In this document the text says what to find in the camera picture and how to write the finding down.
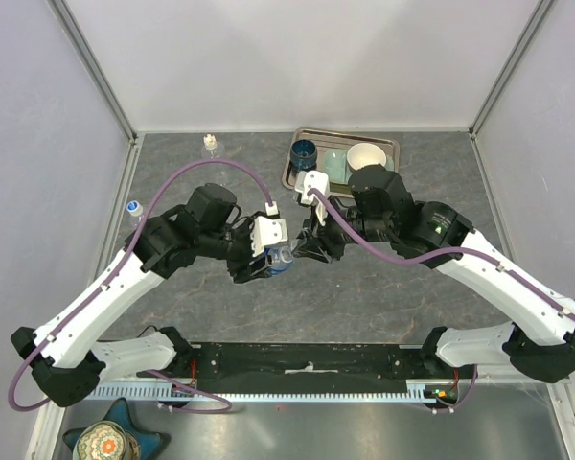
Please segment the blue label plastic bottle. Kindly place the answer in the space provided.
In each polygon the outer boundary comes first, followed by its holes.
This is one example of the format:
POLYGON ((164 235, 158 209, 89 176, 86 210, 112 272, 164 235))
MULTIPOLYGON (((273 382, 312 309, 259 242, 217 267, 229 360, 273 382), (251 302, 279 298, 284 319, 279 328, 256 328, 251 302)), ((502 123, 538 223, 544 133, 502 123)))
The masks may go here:
POLYGON ((287 271, 294 261, 289 245, 268 248, 265 255, 271 276, 277 276, 287 271))

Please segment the clear bottle with notched cap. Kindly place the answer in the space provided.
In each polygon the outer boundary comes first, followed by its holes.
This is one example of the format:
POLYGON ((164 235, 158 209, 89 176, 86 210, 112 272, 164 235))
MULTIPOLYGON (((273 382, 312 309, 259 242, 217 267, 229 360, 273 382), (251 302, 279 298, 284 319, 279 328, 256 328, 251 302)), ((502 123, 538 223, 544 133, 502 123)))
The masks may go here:
MULTIPOLYGON (((225 157, 225 146, 218 139, 217 141, 218 145, 215 149, 206 149, 204 147, 204 143, 202 144, 200 152, 200 156, 202 159, 219 159, 225 157)), ((203 172, 204 172, 204 179, 206 182, 216 183, 223 187, 226 187, 228 185, 229 175, 227 168, 224 164, 222 163, 208 164, 203 168, 203 172)))

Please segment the clear wide plastic bottle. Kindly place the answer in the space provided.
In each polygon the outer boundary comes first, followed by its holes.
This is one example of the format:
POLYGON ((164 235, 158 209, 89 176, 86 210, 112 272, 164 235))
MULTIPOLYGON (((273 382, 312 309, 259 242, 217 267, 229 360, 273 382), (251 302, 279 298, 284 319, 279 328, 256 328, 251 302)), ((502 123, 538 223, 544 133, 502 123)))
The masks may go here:
POLYGON ((135 230, 139 223, 141 222, 143 216, 144 216, 144 207, 143 207, 143 213, 140 216, 132 216, 128 211, 127 211, 127 206, 126 206, 126 223, 128 224, 128 228, 131 230, 135 230))

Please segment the cream notched bottle cap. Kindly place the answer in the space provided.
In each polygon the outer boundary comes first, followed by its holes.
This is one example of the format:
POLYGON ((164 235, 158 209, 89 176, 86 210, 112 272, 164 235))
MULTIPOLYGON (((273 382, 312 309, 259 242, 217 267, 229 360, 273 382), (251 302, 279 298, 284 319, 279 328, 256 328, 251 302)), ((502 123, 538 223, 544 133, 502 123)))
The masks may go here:
POLYGON ((207 150, 214 150, 218 145, 218 141, 213 134, 205 135, 203 138, 203 143, 207 150))

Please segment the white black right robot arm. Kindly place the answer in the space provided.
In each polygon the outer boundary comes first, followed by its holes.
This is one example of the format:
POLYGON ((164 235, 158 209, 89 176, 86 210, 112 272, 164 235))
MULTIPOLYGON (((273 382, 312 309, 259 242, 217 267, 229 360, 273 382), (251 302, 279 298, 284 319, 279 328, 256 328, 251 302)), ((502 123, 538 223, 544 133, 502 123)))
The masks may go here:
POLYGON ((447 204, 414 199, 396 172, 366 166, 351 175, 348 187, 355 203, 342 207, 330 196, 325 173, 299 172, 294 190, 311 215, 295 256, 331 263, 347 245, 359 244, 391 264, 436 270, 508 318, 487 328, 434 328, 419 355, 427 375, 510 364, 528 378, 556 383, 575 372, 575 299, 529 275, 447 204))

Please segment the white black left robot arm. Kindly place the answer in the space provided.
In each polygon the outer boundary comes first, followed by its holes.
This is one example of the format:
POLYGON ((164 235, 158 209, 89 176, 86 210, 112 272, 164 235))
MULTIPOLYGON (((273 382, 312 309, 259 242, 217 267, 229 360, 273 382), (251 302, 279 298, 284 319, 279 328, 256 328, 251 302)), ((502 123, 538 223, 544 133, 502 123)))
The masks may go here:
POLYGON ((236 284, 271 275, 268 251, 287 239, 276 205, 243 216, 236 196, 217 184, 197 187, 185 204, 150 218, 132 233, 103 275, 46 324, 11 336, 17 353, 50 401, 68 407, 105 380, 140 372, 188 374, 196 350, 174 327, 105 341, 129 307, 199 258, 224 261, 236 284))

